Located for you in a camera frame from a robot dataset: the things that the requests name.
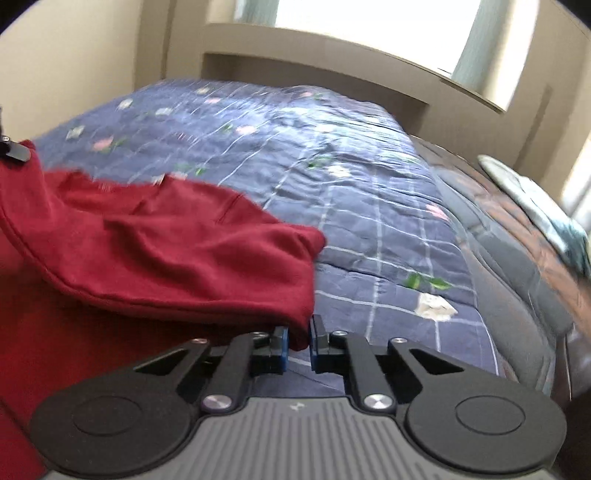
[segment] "red cloth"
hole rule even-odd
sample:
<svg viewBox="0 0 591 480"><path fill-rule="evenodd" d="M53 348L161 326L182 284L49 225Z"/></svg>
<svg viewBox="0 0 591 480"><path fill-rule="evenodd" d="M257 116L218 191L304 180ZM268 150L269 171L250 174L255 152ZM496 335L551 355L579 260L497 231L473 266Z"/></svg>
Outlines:
<svg viewBox="0 0 591 480"><path fill-rule="evenodd" d="M290 346L307 346L321 232L203 182L43 174L24 144L27 164L0 161L3 478L25 478L18 458L38 471L30 446L10 439L61 388L195 336L287 325Z"/></svg>

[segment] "logo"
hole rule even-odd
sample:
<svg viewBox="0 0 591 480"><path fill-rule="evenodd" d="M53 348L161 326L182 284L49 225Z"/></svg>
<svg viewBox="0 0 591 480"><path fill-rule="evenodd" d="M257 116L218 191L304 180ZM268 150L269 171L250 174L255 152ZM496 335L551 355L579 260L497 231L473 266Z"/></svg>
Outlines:
<svg viewBox="0 0 591 480"><path fill-rule="evenodd" d="M290 408L294 411L300 411L302 408L305 408L305 407L306 406L301 401L290 405Z"/></svg>

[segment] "window sill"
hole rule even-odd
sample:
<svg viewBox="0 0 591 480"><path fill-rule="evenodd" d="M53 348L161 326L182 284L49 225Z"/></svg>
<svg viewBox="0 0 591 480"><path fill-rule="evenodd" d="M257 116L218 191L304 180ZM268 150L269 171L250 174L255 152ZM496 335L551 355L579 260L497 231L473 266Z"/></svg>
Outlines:
<svg viewBox="0 0 591 480"><path fill-rule="evenodd" d="M436 100L437 84L442 83L495 113L505 113L500 106L439 72L386 51L329 35L233 22L208 23L204 53L262 57L331 70L382 85L427 104Z"/></svg>

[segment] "metal screw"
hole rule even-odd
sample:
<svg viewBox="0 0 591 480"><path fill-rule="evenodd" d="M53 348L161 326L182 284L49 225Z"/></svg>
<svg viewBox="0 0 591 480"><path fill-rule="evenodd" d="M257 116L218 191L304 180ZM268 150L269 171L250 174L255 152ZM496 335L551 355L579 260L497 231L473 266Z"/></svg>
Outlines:
<svg viewBox="0 0 591 480"><path fill-rule="evenodd" d="M227 395L208 395L202 404L210 410L226 410L232 405L232 399Z"/></svg>
<svg viewBox="0 0 591 480"><path fill-rule="evenodd" d="M372 410L385 410L390 408L392 403L394 402L389 396L381 393L374 393L363 399L363 404Z"/></svg>

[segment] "floral bedspread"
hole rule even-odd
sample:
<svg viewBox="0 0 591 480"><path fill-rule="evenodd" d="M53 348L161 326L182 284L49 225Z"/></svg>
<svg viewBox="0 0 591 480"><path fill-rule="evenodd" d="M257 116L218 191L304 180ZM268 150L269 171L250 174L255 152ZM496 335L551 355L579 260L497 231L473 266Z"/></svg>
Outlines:
<svg viewBox="0 0 591 480"><path fill-rule="evenodd" d="M410 139L381 107L319 87L165 80L84 113L36 141L45 168L121 183L165 173L245 192L278 218L313 225L315 311L328 329L385 344L406 337L499 374L467 265L439 191ZM417 314L421 292L457 311ZM261 394L333 395L307 352Z"/></svg>

